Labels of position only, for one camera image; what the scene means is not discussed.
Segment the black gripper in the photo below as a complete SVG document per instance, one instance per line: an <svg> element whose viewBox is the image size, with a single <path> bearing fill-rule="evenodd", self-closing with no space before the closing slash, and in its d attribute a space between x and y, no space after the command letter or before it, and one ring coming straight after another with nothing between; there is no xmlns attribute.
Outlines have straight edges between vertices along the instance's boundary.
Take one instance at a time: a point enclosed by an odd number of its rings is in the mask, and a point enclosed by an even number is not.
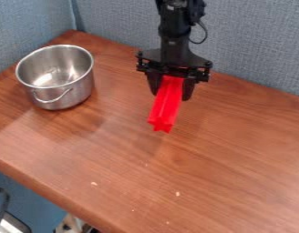
<svg viewBox="0 0 299 233"><path fill-rule="evenodd" d="M187 101L194 94L195 84L210 80L213 62L190 50L190 33L173 36L159 32L159 37L159 48L138 52L136 69L146 74L154 95L161 88L163 76L182 78L183 101Z"/></svg>

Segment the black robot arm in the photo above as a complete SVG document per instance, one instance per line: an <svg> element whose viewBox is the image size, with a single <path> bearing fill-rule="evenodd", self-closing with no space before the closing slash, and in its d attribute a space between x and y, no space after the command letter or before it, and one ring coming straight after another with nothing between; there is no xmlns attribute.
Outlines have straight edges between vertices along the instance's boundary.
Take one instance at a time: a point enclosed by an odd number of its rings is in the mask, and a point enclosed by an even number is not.
<svg viewBox="0 0 299 233"><path fill-rule="evenodd" d="M202 44L209 38L207 27L201 21L206 6L205 0L157 0L161 47L136 53L136 70L146 74L154 95L163 76L183 80L183 101L191 98L195 84L210 80L213 61L190 49L190 43Z"/></svg>

